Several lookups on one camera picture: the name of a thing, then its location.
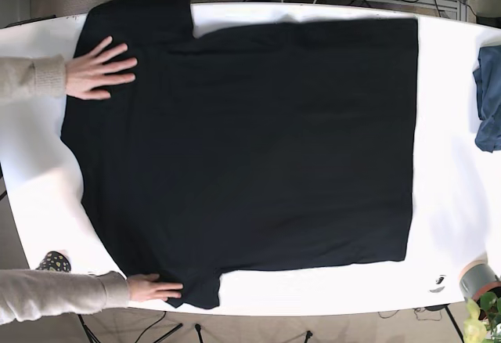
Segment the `second beige sleeve forearm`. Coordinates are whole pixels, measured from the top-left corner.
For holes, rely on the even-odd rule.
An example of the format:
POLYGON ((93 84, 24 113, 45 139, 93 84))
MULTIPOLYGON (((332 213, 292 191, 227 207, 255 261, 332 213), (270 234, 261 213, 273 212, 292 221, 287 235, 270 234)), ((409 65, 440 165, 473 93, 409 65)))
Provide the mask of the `second beige sleeve forearm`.
POLYGON ((1 324, 64 313, 89 315, 126 307, 130 291, 116 272, 101 276, 10 269, 1 271, 1 324))

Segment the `person's bare hand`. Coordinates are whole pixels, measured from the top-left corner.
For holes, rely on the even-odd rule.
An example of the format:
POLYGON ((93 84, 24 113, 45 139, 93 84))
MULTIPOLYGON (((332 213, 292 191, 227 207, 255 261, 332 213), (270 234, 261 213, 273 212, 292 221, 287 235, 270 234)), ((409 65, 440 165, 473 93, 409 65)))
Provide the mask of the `person's bare hand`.
POLYGON ((106 86, 123 85, 135 80, 129 72, 138 64, 135 57, 126 60, 114 59, 128 50, 125 43, 111 49, 113 38, 104 38, 93 50, 66 63, 65 93, 82 100, 109 99, 106 86))

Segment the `person's second hand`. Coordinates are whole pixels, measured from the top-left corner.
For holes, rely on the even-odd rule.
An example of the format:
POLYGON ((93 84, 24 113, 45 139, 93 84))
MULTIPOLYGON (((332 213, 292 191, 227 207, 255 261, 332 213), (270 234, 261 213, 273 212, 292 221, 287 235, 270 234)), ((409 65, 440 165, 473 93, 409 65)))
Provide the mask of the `person's second hand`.
POLYGON ((126 279, 133 302, 152 300, 168 301, 170 298, 181 298, 181 283, 165 283, 160 281, 159 274, 134 275, 126 279))

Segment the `beige sweater sleeve forearm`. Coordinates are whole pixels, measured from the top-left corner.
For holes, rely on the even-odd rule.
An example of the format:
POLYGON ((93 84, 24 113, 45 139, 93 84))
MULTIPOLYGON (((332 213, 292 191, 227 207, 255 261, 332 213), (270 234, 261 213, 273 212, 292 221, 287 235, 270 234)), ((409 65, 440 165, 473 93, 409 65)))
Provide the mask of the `beige sweater sleeve forearm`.
POLYGON ((66 94, 66 64, 61 56, 1 58, 1 105, 40 96, 66 94))

